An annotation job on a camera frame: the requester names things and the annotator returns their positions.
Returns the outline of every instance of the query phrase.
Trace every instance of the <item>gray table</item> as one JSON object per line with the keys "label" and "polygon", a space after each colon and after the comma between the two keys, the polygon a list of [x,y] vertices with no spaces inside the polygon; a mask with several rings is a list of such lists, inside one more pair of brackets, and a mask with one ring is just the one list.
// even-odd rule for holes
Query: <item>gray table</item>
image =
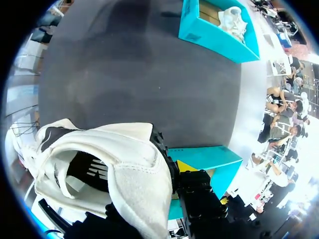
{"label": "gray table", "polygon": [[45,55],[41,124],[69,118],[88,129],[152,122],[169,147],[229,145],[243,88],[241,65],[178,39],[180,18],[174,15],[181,5],[75,1]]}

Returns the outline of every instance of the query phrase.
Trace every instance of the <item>shoe logo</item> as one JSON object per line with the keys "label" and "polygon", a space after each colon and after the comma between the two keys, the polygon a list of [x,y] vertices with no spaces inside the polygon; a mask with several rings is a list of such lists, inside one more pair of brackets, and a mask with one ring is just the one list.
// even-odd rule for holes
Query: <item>shoe logo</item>
{"label": "shoe logo", "polygon": [[56,184],[60,187],[58,175],[59,175],[58,167],[56,166],[56,164],[54,164],[54,179]]}
{"label": "shoe logo", "polygon": [[108,167],[101,160],[93,159],[93,162],[90,165],[89,172],[86,174],[93,177],[99,176],[100,179],[108,180]]}

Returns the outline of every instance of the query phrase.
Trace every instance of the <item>white table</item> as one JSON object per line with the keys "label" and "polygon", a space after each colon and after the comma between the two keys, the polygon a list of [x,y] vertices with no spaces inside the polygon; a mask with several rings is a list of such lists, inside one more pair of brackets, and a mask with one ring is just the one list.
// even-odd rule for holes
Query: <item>white table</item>
{"label": "white table", "polygon": [[288,55],[284,52],[283,47],[273,32],[264,33],[264,37],[273,47],[273,56],[270,60],[273,76],[291,75],[291,66]]}

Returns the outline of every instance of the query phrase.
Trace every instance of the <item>teal shoe box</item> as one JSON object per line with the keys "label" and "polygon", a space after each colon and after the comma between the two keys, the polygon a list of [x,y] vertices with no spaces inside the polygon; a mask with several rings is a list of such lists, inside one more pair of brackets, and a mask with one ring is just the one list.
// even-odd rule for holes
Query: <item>teal shoe box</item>
{"label": "teal shoe box", "polygon": [[259,60],[257,37],[247,9],[237,0],[207,0],[207,2],[222,11],[232,6],[242,10],[242,19],[247,23],[244,34],[246,44],[238,41],[217,25],[200,18],[199,0],[184,0],[178,37],[215,51],[235,63]]}
{"label": "teal shoe box", "polygon": [[[168,155],[173,161],[181,162],[195,168],[213,170],[210,185],[216,196],[221,199],[235,177],[242,158],[224,146],[199,148],[170,148]],[[182,208],[179,199],[170,203],[168,219],[182,218]]]}

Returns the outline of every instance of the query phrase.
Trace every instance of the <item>white sneaker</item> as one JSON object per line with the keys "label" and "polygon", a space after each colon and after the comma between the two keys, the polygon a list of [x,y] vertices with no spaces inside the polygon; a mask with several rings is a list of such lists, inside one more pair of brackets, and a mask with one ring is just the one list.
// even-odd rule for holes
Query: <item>white sneaker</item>
{"label": "white sneaker", "polygon": [[152,130],[150,123],[81,130],[68,119],[42,127],[23,154],[36,193],[100,217],[112,201],[144,238],[166,238],[172,184]]}
{"label": "white sneaker", "polygon": [[220,20],[220,28],[245,44],[244,34],[247,23],[241,18],[241,9],[239,7],[233,6],[225,11],[218,12],[218,18]]}

